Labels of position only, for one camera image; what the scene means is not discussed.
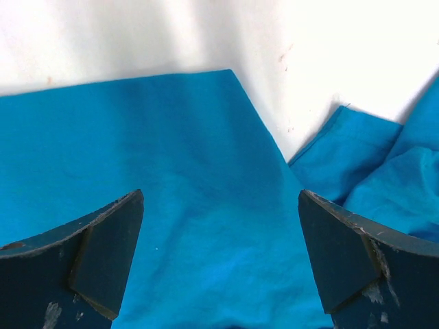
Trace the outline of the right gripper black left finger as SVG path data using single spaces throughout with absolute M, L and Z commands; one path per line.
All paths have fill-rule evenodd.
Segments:
M 126 291 L 143 202 L 135 190 L 1 247 L 1 327 L 110 328 Z

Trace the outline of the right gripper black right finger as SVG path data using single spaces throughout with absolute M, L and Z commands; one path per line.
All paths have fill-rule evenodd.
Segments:
M 437 328 L 438 244 L 302 190 L 298 213 L 323 310 L 335 328 Z

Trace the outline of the blue t shirt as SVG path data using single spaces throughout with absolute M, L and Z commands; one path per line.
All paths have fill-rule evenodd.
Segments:
M 290 162 L 230 70 L 1 98 L 2 243 L 136 189 L 144 219 L 116 328 L 329 326 L 298 195 L 436 231 L 438 81 L 404 125 L 338 108 Z

